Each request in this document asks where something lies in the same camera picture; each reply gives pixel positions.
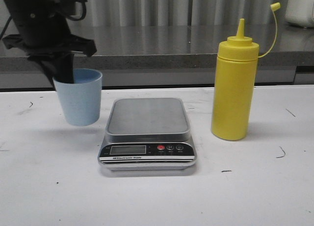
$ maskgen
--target plastic cup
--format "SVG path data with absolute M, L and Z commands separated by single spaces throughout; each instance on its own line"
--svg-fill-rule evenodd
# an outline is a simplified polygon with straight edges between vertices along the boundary
M 102 73 L 93 69 L 74 69 L 74 84 L 53 83 L 66 121 L 75 126 L 86 126 L 99 119 Z

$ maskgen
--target table surface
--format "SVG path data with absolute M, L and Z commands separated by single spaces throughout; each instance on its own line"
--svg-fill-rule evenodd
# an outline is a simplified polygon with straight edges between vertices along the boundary
M 101 168 L 114 100 L 141 97 L 183 100 L 198 153 L 193 168 Z M 314 224 L 313 85 L 255 88 L 240 141 L 210 132 L 213 88 L 103 90 L 101 117 L 86 127 L 65 122 L 52 91 L 0 100 L 2 226 Z

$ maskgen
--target countertop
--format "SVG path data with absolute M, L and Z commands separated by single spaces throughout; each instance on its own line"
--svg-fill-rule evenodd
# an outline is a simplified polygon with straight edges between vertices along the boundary
M 0 93 L 0 219 L 15 225 L 303 225 L 314 222 L 314 86 L 254 91 L 248 135 L 210 132 L 213 88 L 103 90 L 101 117 L 74 127 L 57 95 Z M 194 167 L 110 172 L 97 161 L 118 98 L 179 97 Z
M 92 57 L 75 56 L 74 67 L 99 70 L 200 69 L 216 64 L 218 44 L 236 34 L 237 26 L 173 27 L 71 27 L 73 34 L 94 39 Z M 260 44 L 261 53 L 272 44 L 274 25 L 247 25 L 247 36 Z M 16 33 L 9 28 L 7 34 Z M 259 66 L 309 66 L 314 64 L 314 29 L 279 25 L 273 51 Z M 0 71 L 34 71 L 25 53 L 0 44 Z

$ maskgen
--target white appliance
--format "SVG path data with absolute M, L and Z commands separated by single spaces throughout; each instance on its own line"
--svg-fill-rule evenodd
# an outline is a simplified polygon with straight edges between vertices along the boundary
M 314 0 L 288 0 L 285 19 L 292 25 L 314 27 Z

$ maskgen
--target yellow squeeze bottle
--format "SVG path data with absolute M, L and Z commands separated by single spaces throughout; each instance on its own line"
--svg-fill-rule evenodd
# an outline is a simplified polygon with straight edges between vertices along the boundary
M 274 11 L 280 3 L 271 5 Z M 246 136 L 258 58 L 270 52 L 275 44 L 262 56 L 259 45 L 244 36 L 244 19 L 240 19 L 236 36 L 228 37 L 219 44 L 211 131 L 225 140 L 239 140 Z

